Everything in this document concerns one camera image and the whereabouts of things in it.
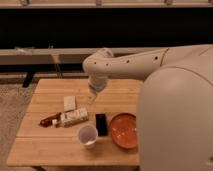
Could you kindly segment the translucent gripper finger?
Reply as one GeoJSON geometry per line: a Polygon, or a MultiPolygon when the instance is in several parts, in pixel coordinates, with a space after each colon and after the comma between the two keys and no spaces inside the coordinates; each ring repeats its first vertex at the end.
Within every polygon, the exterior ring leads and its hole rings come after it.
{"type": "Polygon", "coordinates": [[[88,103],[93,104],[97,98],[97,92],[94,90],[90,90],[88,94],[88,103]]]}

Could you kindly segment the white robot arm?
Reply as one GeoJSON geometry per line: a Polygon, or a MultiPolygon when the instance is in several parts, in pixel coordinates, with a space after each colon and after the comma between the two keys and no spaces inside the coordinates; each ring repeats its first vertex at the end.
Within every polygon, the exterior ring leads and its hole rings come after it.
{"type": "Polygon", "coordinates": [[[110,77],[142,82],[136,112],[140,171],[213,171],[213,44],[121,57],[102,48],[83,69],[94,92],[110,77]]]}

